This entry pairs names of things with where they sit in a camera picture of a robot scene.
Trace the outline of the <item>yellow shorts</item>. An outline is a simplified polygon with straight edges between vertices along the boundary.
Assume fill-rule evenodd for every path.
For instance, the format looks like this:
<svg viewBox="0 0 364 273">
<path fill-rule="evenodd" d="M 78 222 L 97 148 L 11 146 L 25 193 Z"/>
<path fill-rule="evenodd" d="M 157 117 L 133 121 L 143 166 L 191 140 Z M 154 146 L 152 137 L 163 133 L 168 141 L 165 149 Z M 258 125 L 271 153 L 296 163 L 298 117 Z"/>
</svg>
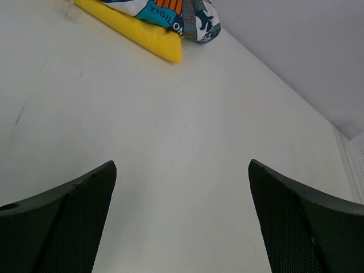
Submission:
<svg viewBox="0 0 364 273">
<path fill-rule="evenodd" d="M 99 1 L 69 1 L 68 15 L 74 7 L 84 11 L 113 28 L 117 32 L 136 42 L 145 49 L 172 63 L 182 60 L 182 37 L 163 27 L 142 22 L 129 15 L 114 10 Z"/>
</svg>

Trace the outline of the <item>patterned blue orange shorts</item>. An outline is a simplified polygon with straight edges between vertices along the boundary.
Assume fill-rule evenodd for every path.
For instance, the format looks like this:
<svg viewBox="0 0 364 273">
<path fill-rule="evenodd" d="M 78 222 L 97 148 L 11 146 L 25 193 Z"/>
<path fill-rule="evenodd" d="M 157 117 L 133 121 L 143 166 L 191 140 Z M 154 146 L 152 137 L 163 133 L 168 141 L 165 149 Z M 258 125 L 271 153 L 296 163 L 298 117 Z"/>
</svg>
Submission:
<svg viewBox="0 0 364 273">
<path fill-rule="evenodd" d="M 215 6 L 209 0 L 108 0 L 101 3 L 200 44 L 209 43 L 221 32 Z"/>
</svg>

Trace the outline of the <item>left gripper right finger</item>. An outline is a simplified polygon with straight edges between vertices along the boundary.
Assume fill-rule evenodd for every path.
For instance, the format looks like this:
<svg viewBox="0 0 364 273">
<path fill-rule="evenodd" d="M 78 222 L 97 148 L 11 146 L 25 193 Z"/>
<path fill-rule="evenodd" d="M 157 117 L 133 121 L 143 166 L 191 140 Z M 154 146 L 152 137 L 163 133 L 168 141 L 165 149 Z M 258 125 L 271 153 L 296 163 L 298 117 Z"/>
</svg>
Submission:
<svg viewBox="0 0 364 273">
<path fill-rule="evenodd" d="M 250 190 L 272 272 L 363 272 L 363 205 L 252 160 Z"/>
</svg>

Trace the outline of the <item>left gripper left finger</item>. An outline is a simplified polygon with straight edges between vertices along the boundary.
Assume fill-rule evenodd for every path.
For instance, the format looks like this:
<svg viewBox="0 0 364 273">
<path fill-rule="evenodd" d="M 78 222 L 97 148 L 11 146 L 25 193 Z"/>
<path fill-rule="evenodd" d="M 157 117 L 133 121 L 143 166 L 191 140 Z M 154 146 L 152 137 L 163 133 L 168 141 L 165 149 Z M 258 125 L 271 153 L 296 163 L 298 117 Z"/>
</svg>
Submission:
<svg viewBox="0 0 364 273">
<path fill-rule="evenodd" d="M 1 207 L 1 272 L 92 272 L 117 168 L 111 160 Z"/>
</svg>

